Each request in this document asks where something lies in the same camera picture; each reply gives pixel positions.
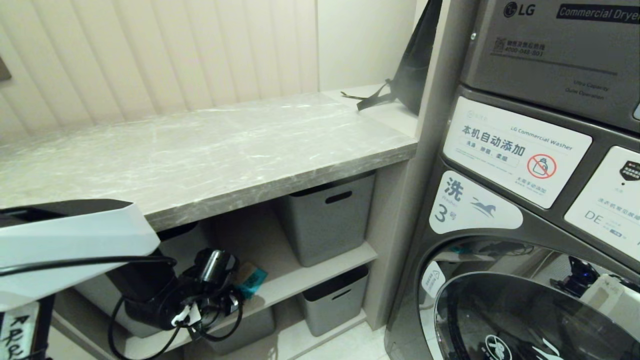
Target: black cable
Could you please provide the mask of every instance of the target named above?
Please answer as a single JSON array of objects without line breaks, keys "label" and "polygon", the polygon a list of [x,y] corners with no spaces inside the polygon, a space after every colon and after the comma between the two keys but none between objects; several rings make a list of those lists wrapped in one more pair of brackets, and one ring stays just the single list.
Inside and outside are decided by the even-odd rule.
[{"label": "black cable", "polygon": [[198,333],[205,339],[209,340],[209,341],[222,341],[224,339],[227,339],[229,336],[233,335],[234,332],[236,332],[238,326],[240,325],[240,321],[242,321],[242,308],[243,308],[243,300],[241,297],[238,297],[236,295],[237,299],[238,299],[238,317],[236,318],[236,323],[234,324],[234,327],[231,329],[231,331],[229,331],[228,334],[224,335],[224,336],[213,336],[213,335],[209,335],[207,334],[207,329],[203,329],[202,327],[198,327],[197,331]]},{"label": "black cable", "polygon": [[43,261],[41,263],[6,266],[0,268],[0,277],[21,274],[23,272],[111,263],[168,263],[171,266],[175,266],[177,264],[177,261],[173,258],[169,258],[168,256],[105,256],[102,258],[54,260]]},{"label": "black cable", "polygon": [[41,348],[40,350],[34,351],[32,353],[30,353],[29,355],[25,356],[25,357],[21,357],[20,359],[16,359],[16,360],[40,360],[40,359],[45,359],[45,352],[47,351],[47,348],[49,347],[49,344],[46,344],[45,347]]},{"label": "black cable", "polygon": [[[122,355],[118,351],[118,349],[116,349],[115,342],[113,341],[113,324],[116,322],[116,315],[118,314],[118,311],[120,310],[120,307],[122,306],[123,302],[124,302],[124,297],[121,297],[120,300],[118,300],[118,303],[116,304],[116,307],[113,309],[113,312],[111,314],[111,319],[109,321],[109,329],[107,330],[107,337],[108,337],[108,340],[109,340],[109,348],[111,349],[111,352],[113,353],[113,355],[116,355],[116,357],[119,358],[120,360],[133,360],[133,359],[129,359],[128,357]],[[171,338],[169,339],[169,342],[156,355],[153,355],[151,357],[146,357],[146,358],[140,359],[140,360],[151,360],[151,359],[155,359],[158,356],[164,354],[166,349],[168,349],[169,346],[171,346],[171,344],[173,343],[173,340],[178,335],[178,332],[180,331],[180,329],[181,329],[181,327],[179,327],[179,326],[176,327],[175,331],[173,332],[173,335],[171,335]]]},{"label": "black cable", "polygon": [[211,320],[209,323],[207,323],[207,325],[203,326],[203,328],[208,329],[211,325],[213,325],[214,322],[216,322],[216,320],[218,319],[219,316],[220,316],[220,309],[218,309],[216,311],[216,316],[213,317],[213,320]]}]

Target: black backpack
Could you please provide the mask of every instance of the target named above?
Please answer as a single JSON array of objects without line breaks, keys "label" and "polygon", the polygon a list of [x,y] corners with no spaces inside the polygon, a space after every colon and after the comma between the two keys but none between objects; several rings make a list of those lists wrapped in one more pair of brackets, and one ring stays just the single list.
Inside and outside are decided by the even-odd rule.
[{"label": "black backpack", "polygon": [[[370,97],[351,96],[342,92],[344,97],[362,100],[358,103],[358,111],[382,102],[398,99],[412,113],[418,115],[441,7],[442,0],[429,0],[427,3],[413,30],[409,44],[404,50],[393,80],[387,79],[386,83]],[[380,92],[387,85],[389,85],[391,92],[380,96]]]}]

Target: marble countertop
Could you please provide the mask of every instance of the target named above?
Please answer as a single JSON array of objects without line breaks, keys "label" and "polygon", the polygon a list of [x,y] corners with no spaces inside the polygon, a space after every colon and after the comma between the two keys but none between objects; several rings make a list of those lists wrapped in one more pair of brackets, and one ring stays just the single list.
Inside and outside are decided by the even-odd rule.
[{"label": "marble countertop", "polygon": [[246,102],[0,146],[0,208],[120,199],[160,231],[408,160],[416,148],[323,94]]}]

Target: white floor tile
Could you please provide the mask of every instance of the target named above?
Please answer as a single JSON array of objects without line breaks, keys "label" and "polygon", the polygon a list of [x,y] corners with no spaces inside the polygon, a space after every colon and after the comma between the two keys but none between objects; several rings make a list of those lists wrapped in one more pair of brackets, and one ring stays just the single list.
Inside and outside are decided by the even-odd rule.
[{"label": "white floor tile", "polygon": [[371,331],[361,323],[335,339],[317,347],[299,360],[388,360],[385,351],[385,328]]}]

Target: stacked washer dryer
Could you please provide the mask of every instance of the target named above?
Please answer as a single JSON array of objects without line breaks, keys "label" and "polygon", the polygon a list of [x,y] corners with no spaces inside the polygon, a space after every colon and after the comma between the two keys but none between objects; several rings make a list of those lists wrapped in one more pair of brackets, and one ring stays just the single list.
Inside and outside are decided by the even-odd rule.
[{"label": "stacked washer dryer", "polygon": [[640,359],[640,2],[483,1],[393,360]]}]

